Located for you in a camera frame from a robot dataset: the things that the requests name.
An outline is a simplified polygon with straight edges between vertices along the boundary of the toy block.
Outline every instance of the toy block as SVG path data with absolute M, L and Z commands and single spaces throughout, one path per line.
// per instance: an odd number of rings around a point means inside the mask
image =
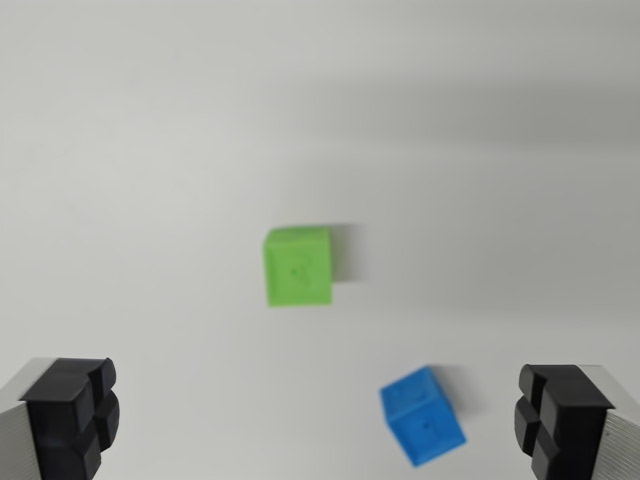
M 263 250 L 270 306 L 331 303 L 328 227 L 272 230 L 264 242 Z
M 0 478 L 91 480 L 120 405 L 110 359 L 33 359 L 0 389 Z
M 380 394 L 387 424 L 413 466 L 465 443 L 453 408 L 430 368 L 401 378 Z

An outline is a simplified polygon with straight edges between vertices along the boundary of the blue cube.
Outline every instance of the blue cube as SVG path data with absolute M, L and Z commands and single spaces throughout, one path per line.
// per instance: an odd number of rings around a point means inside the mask
M 466 441 L 430 368 L 384 387 L 380 395 L 387 424 L 414 467 Z

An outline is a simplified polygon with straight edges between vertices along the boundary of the cube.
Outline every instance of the cube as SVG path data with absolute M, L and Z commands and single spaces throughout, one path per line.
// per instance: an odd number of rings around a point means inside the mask
M 465 443 L 451 404 L 430 368 L 384 387 L 380 395 L 387 424 L 414 467 Z
M 272 230 L 264 242 L 264 265 L 270 306 L 331 303 L 328 227 Z

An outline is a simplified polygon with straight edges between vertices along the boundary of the green cube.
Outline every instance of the green cube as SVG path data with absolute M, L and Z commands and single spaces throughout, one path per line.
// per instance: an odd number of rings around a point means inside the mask
M 272 230 L 264 242 L 269 305 L 331 303 L 331 245 L 328 227 Z

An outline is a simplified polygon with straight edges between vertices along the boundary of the black rubber pad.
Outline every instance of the black rubber pad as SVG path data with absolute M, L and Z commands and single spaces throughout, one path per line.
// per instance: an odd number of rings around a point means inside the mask
M 110 359 L 57 359 L 23 395 L 42 480 L 91 480 L 115 439 L 120 406 Z
M 516 439 L 538 480 L 590 480 L 613 405 L 575 365 L 525 365 Z

